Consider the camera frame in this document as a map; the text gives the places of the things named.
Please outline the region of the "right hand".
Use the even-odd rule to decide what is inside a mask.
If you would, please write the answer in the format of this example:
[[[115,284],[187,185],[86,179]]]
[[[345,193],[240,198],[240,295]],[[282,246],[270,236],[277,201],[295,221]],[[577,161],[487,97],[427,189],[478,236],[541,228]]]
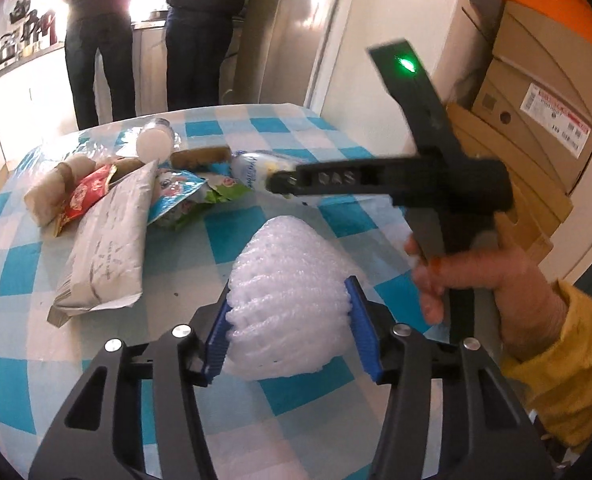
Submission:
[[[496,249],[419,259],[412,272],[425,321],[443,321],[443,295],[470,288],[493,292],[505,350],[518,361],[544,353],[558,341],[568,307],[538,266],[509,233],[498,233]]]

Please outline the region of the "yellow right sleeve forearm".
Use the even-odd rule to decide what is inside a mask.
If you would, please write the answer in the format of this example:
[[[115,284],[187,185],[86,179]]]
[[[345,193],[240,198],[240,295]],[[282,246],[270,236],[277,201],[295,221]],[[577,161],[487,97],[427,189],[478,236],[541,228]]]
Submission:
[[[592,440],[592,298],[566,282],[554,289],[568,307],[557,341],[524,362],[503,356],[501,370],[524,386],[545,430],[580,454]]]

